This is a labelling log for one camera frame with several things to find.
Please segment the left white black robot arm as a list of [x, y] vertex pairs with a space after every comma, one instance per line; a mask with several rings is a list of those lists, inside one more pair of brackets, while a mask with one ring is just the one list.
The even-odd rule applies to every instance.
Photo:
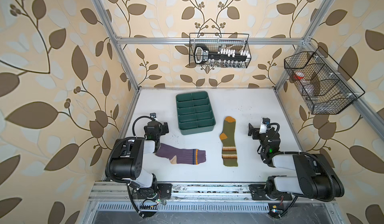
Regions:
[[106, 164], [106, 176], [115, 183], [125, 184], [129, 200], [139, 217], [145, 219], [153, 216], [158, 205], [168, 200], [173, 185], [159, 184], [155, 174], [147, 172], [144, 154], [155, 154], [161, 145], [160, 137], [169, 133], [168, 123], [151, 121], [144, 126], [145, 135], [117, 139]]

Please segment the black socket set holder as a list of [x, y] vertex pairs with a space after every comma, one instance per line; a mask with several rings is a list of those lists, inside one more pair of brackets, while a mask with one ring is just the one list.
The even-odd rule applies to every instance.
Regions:
[[192, 56], [196, 64], [203, 64], [206, 62], [214, 63], [216, 61], [234, 61], [241, 64], [246, 64], [250, 62], [252, 56], [248, 50], [237, 52], [235, 49], [224, 49], [222, 47], [214, 48], [211, 51], [206, 45], [200, 44], [197, 45], [193, 52]]

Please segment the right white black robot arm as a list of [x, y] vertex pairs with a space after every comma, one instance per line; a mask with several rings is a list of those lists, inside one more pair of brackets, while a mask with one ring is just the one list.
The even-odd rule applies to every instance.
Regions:
[[342, 181], [323, 154], [280, 150], [280, 125], [265, 119], [261, 126], [249, 125], [248, 135], [258, 140], [258, 154], [264, 164], [271, 168], [294, 171], [294, 176], [269, 176], [264, 185], [249, 185], [252, 200], [279, 201], [272, 207], [269, 216], [283, 218], [299, 198], [332, 202], [345, 194]]

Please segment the red capped clear container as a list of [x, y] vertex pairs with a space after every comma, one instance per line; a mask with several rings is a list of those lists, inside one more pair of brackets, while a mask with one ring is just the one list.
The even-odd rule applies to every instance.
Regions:
[[305, 79], [305, 73], [295, 71], [293, 73], [293, 81], [300, 83], [302, 85], [307, 85], [309, 82]]

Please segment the green plastic divided tray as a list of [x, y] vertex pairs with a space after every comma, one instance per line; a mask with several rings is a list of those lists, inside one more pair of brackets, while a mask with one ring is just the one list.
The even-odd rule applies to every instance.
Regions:
[[178, 127], [182, 135], [213, 131], [216, 119], [206, 91], [176, 95], [176, 107]]

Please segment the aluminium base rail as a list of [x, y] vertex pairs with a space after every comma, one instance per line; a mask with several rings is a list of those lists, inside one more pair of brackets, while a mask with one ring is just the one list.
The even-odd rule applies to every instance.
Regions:
[[287, 195], [269, 199], [261, 193], [265, 183], [249, 182], [159, 182], [156, 191], [149, 189], [127, 189], [126, 184], [115, 182], [95, 182], [89, 201], [128, 201], [129, 193], [135, 201], [160, 199], [172, 202], [263, 202], [284, 204], [292, 201]]

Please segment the green striped sock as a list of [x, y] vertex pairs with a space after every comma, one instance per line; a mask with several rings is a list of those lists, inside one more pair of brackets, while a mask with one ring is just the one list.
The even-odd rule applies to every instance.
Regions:
[[238, 166], [238, 155], [235, 143], [235, 130], [236, 120], [227, 116], [224, 119], [223, 130], [220, 134], [220, 140], [223, 144], [222, 147], [222, 159], [223, 164], [226, 167], [237, 167]]

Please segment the purple striped sock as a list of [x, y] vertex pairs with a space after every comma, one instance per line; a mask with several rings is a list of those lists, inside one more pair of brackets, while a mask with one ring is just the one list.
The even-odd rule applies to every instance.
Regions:
[[167, 158], [171, 164], [198, 165], [206, 162], [206, 151], [199, 149], [178, 149], [161, 144], [156, 156]]

